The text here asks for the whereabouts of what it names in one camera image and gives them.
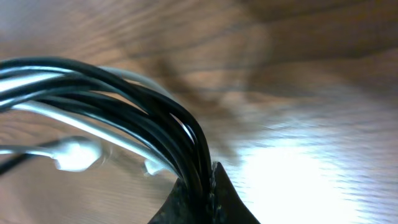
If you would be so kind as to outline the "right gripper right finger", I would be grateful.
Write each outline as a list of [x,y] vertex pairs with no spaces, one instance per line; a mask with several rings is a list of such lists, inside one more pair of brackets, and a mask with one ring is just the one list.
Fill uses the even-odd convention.
[[216,224],[260,224],[240,199],[223,165],[214,162],[211,177],[212,222]]

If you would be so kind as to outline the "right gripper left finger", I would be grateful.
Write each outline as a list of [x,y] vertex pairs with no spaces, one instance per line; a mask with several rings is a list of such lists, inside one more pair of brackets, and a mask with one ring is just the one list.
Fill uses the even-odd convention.
[[197,224],[198,218],[188,196],[185,184],[177,179],[163,206],[148,224]]

